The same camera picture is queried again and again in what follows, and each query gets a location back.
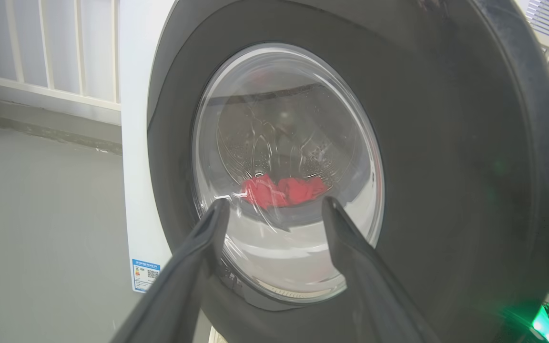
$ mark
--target green object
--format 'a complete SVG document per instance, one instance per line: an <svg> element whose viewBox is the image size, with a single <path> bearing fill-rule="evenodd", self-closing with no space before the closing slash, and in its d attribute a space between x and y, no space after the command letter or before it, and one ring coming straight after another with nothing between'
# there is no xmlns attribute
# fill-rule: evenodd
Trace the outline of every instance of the green object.
<svg viewBox="0 0 549 343"><path fill-rule="evenodd" d="M549 316L543 306L533 321L533 329L541 334L549 342Z"/></svg>

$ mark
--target front-loading washing machine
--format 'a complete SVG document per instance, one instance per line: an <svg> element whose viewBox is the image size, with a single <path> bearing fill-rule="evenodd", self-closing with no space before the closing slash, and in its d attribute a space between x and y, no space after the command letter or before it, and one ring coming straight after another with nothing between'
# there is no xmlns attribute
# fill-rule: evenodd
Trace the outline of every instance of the front-loading washing machine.
<svg viewBox="0 0 549 343"><path fill-rule="evenodd" d="M549 72L511 0L120 9L133 289L224 198L218 332L359 341L333 197L441 341L518 339L549 290Z"/></svg>

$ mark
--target red cloth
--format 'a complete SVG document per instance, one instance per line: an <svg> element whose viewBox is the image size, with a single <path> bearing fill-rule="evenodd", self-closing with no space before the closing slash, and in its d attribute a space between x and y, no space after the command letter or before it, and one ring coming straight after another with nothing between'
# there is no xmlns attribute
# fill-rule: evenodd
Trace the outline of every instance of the red cloth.
<svg viewBox="0 0 549 343"><path fill-rule="evenodd" d="M263 209L269 206L285 207L314 200L326 191L321 178L308 180L287 178L276 185L268 174L245 180L242 184L244 200Z"/></svg>

